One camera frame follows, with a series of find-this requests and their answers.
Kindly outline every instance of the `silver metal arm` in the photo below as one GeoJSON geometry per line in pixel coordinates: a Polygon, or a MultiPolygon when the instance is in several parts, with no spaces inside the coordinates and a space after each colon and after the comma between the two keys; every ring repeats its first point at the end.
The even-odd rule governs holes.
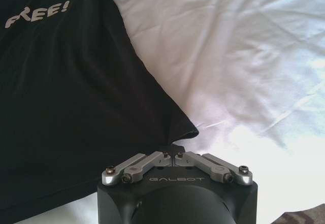
{"type": "Polygon", "coordinates": [[[130,159],[124,161],[116,167],[108,167],[105,171],[102,172],[102,183],[103,185],[115,185],[121,180],[121,176],[124,172],[124,169],[128,166],[135,164],[136,162],[145,158],[145,154],[136,154],[130,159]]]}
{"type": "Polygon", "coordinates": [[[133,183],[142,180],[143,175],[153,167],[165,167],[171,165],[171,157],[156,151],[133,166],[124,170],[122,182],[133,183]]]}
{"type": "Polygon", "coordinates": [[[231,171],[233,177],[235,178],[236,183],[240,185],[253,184],[253,174],[249,171],[248,167],[246,166],[236,167],[211,154],[203,154],[202,157],[217,165],[227,167],[231,171]]]}
{"type": "Polygon", "coordinates": [[[143,175],[153,167],[166,166],[197,167],[210,175],[211,179],[221,183],[233,180],[240,185],[252,185],[253,174],[248,167],[236,167],[211,154],[202,156],[193,152],[180,152],[175,156],[175,162],[166,152],[156,151],[149,156],[137,154],[116,167],[108,167],[102,172],[103,185],[116,185],[122,180],[124,183],[138,182],[143,175]]]}
{"type": "Polygon", "coordinates": [[[193,152],[186,152],[175,156],[175,164],[180,167],[197,167],[209,174],[216,182],[232,182],[233,176],[227,167],[217,165],[193,152]]]}

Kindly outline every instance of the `screw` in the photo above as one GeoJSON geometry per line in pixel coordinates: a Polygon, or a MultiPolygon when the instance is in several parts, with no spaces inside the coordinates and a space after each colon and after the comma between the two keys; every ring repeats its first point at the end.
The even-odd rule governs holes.
{"type": "Polygon", "coordinates": [[[106,173],[109,175],[115,173],[115,167],[113,166],[106,167],[106,173]]]}
{"type": "Polygon", "coordinates": [[[164,159],[167,159],[168,158],[168,153],[167,152],[163,152],[164,154],[164,159]]]}
{"type": "Polygon", "coordinates": [[[233,180],[234,180],[234,177],[232,176],[231,173],[226,173],[226,174],[224,175],[224,177],[223,177],[223,181],[224,181],[225,183],[231,183],[231,182],[233,182],[233,180]]]}
{"type": "Polygon", "coordinates": [[[247,166],[240,166],[239,167],[239,172],[242,174],[248,174],[249,168],[247,166]]]}
{"type": "Polygon", "coordinates": [[[126,173],[122,176],[122,182],[123,183],[131,183],[132,182],[132,178],[131,175],[126,173]]]}
{"type": "Polygon", "coordinates": [[[183,158],[183,155],[184,155],[183,152],[178,152],[178,153],[177,153],[178,158],[183,158]]]}

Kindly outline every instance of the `bed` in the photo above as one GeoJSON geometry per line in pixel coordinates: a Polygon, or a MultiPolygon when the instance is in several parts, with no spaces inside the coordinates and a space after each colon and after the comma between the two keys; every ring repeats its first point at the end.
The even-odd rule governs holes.
{"type": "MultiPolygon", "coordinates": [[[[247,165],[258,224],[325,203],[325,0],[114,1],[137,55],[200,131],[176,144],[247,165]]],[[[97,222],[93,194],[20,223],[97,222]]]]}

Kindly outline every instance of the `black t-shirt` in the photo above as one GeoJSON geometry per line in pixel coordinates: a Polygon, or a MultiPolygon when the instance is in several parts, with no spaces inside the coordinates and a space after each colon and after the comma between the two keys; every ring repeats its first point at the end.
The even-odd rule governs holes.
{"type": "Polygon", "coordinates": [[[197,129],[136,56],[112,0],[0,0],[0,222],[95,191],[197,129]]]}

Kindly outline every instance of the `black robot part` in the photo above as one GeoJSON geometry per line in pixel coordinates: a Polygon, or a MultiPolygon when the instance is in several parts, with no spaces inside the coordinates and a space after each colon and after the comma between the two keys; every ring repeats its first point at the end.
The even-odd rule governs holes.
{"type": "MultiPolygon", "coordinates": [[[[181,148],[162,150],[171,162],[178,152],[185,153],[181,148]]],[[[152,167],[133,183],[100,182],[97,193],[100,224],[256,223],[255,182],[218,182],[197,167],[152,167]]]]}

